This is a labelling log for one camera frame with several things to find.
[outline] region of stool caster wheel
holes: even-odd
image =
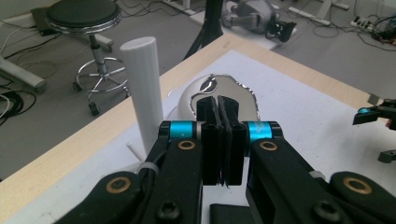
[[[77,82],[73,82],[73,89],[75,89],[75,91],[82,91],[81,86]]]
[[[89,107],[93,116],[98,116],[100,114],[99,107],[96,105],[96,103],[90,103]]]

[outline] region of gray floor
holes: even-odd
[[[130,6],[139,2],[144,5],[148,3],[148,1],[133,0],[124,2]],[[274,0],[273,2],[283,8],[295,5],[297,8],[304,8],[304,10],[312,12],[318,10],[320,6],[318,2],[311,1],[307,4],[305,0],[297,3],[290,0],[284,2]],[[346,2],[353,6],[353,0]],[[194,7],[204,4],[194,3]],[[121,1],[120,5],[129,12],[137,11],[137,8],[127,8]],[[163,5],[155,5],[152,9],[158,7],[174,13],[171,8]],[[286,13],[284,10],[280,10],[279,13],[282,15],[282,20],[296,21],[298,31],[288,43],[274,49],[275,52],[360,90],[381,97],[396,98],[396,92],[392,88],[396,84],[396,76],[393,71],[395,66],[392,65],[395,52],[367,46],[361,42],[356,33],[339,31],[338,35],[332,38],[319,37],[314,34],[314,29],[319,35],[334,35],[336,29],[315,28],[317,26],[307,19],[295,18],[295,15]],[[353,10],[344,11],[338,8],[332,10],[332,21],[339,26],[348,25],[353,19]],[[4,43],[7,35],[14,30],[7,26],[0,27],[0,43]],[[169,16],[163,11],[157,11],[142,17],[124,18],[117,27],[104,32],[103,35],[114,40],[113,52],[106,53],[106,55],[114,57],[120,57],[120,45],[126,41],[141,36],[155,36],[158,44],[160,73],[163,74],[182,61],[199,31],[200,27],[190,21],[185,14]],[[29,34],[32,33],[20,31],[15,36],[22,38]],[[364,37],[379,47],[396,50],[396,47],[381,46],[375,43],[369,39],[369,36]],[[7,56],[18,49],[32,46],[45,39],[48,38],[38,35],[30,37],[7,48],[2,52],[2,55]],[[86,45],[85,41],[63,35],[46,47],[24,55],[21,62],[50,61],[58,63],[68,61]],[[14,57],[11,61],[15,62],[17,58]],[[12,175],[95,119],[88,109],[86,94],[74,91],[71,85],[78,68],[91,59],[91,52],[89,49],[85,49],[73,61],[57,64],[56,73],[54,73],[54,66],[50,64],[35,65],[29,68],[36,74],[46,77],[47,89],[37,95],[37,101],[32,109],[7,120],[0,126],[0,178],[4,179]],[[27,95],[23,95],[23,97],[26,104],[32,100]],[[95,100],[102,113],[105,113],[123,98],[123,93],[112,92],[96,97]]]

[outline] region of stool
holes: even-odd
[[[116,26],[121,20],[119,6],[109,0],[63,0],[52,5],[47,12],[52,29],[68,35],[88,35],[94,60],[83,64],[76,75],[73,87],[76,91],[87,91],[89,108],[93,116],[99,115],[99,107],[92,100],[93,93],[114,91],[122,88],[126,97],[130,93],[125,86],[127,78],[122,61],[104,57],[96,42],[95,34]]]

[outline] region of black stool seat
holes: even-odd
[[[47,12],[52,28],[67,34],[91,35],[120,22],[120,8],[109,0],[63,0]]]

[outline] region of reflective silver object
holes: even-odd
[[[193,81],[180,97],[177,117],[181,120],[196,120],[196,103],[207,96],[219,95],[239,103],[238,119],[260,120],[256,95],[253,90],[226,74],[211,74]]]

